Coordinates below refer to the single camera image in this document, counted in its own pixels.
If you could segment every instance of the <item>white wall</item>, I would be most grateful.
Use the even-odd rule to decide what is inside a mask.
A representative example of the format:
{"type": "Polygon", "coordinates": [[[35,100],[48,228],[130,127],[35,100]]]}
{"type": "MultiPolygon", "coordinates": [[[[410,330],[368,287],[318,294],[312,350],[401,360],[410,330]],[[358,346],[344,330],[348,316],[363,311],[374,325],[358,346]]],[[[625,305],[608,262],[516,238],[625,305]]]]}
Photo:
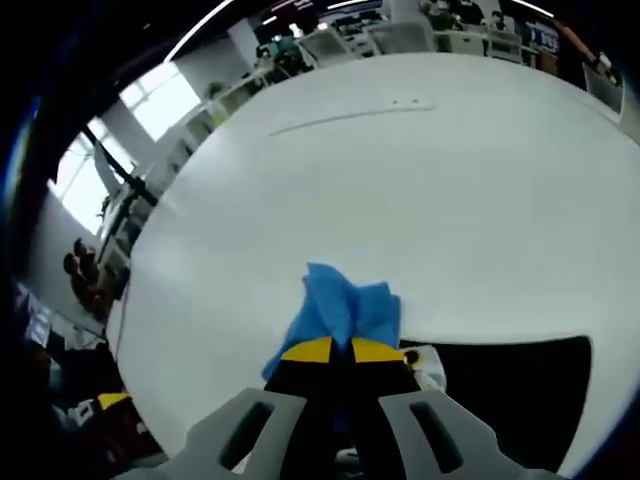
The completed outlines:
{"type": "Polygon", "coordinates": [[[139,166],[145,167],[156,161],[155,142],[120,99],[100,118],[109,133],[139,166]]]}
{"type": "Polygon", "coordinates": [[[478,4],[480,10],[482,10],[482,13],[484,14],[485,20],[487,21],[491,19],[491,12],[494,10],[499,12],[502,11],[499,0],[474,0],[474,2],[478,4]]]}
{"type": "Polygon", "coordinates": [[[202,99],[211,82],[233,84],[252,70],[229,37],[185,55],[176,60],[176,66],[191,88],[202,99]]]}
{"type": "Polygon", "coordinates": [[[260,42],[253,32],[253,26],[249,19],[243,18],[227,32],[247,64],[253,66],[257,60],[256,48],[260,46],[260,42]]]}
{"type": "Polygon", "coordinates": [[[82,308],[71,290],[69,276],[62,268],[64,256],[73,251],[73,242],[78,238],[99,247],[96,237],[73,218],[53,193],[48,192],[33,232],[24,283],[47,307],[95,332],[101,330],[98,322],[82,308]]]}

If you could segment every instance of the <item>round table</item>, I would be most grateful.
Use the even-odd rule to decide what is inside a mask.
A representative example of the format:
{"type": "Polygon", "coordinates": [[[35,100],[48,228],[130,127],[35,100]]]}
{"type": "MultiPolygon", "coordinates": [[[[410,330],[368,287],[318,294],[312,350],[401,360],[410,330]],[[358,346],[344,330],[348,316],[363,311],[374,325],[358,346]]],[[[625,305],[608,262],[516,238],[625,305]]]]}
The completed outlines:
{"type": "Polygon", "coordinates": [[[576,472],[640,375],[640,147],[607,107],[499,60],[408,54],[254,97],[193,155],[135,246],[117,360],[169,455],[247,386],[306,262],[402,298],[402,337],[587,335],[576,472]]]}

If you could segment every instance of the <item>window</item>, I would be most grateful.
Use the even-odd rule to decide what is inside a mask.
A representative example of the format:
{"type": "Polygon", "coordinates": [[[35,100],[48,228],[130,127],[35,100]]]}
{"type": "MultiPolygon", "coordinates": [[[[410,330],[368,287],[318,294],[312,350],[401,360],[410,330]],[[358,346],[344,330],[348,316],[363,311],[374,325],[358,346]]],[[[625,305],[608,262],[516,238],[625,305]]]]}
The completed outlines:
{"type": "MultiPolygon", "coordinates": [[[[131,173],[134,168],[131,157],[109,135],[102,121],[94,118],[89,129],[124,170],[131,173]]],[[[82,226],[96,234],[102,224],[99,215],[108,192],[96,170],[93,152],[89,139],[82,133],[78,135],[60,160],[58,177],[55,183],[49,183],[49,188],[82,226]]]]}
{"type": "Polygon", "coordinates": [[[200,104],[173,63],[163,63],[140,77],[120,93],[120,99],[154,141],[200,104]]]}

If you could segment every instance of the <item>black mat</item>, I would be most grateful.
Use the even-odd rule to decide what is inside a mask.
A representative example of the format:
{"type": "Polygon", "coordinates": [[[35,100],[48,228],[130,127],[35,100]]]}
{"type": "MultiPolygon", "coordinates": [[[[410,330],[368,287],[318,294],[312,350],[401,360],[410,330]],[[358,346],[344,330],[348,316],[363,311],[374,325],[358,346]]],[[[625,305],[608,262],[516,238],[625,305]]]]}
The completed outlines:
{"type": "MultiPolygon", "coordinates": [[[[423,345],[401,341],[402,348],[423,345]]],[[[433,344],[447,394],[495,430],[504,454],[556,472],[582,415],[591,371],[586,337],[518,345],[433,344]]]]}

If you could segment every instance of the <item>blue cloth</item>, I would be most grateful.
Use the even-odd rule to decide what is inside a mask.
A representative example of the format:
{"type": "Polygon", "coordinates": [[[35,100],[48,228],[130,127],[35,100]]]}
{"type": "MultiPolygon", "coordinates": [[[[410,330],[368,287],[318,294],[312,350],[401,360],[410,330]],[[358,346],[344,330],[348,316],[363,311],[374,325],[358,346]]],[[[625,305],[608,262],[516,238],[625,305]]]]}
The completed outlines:
{"type": "Polygon", "coordinates": [[[333,337],[342,349],[352,337],[398,348],[400,297],[391,293],[386,282],[356,287],[333,267],[318,263],[307,266],[302,308],[293,319],[282,348],[262,370],[262,378],[271,378],[284,352],[321,337],[333,337]]]}

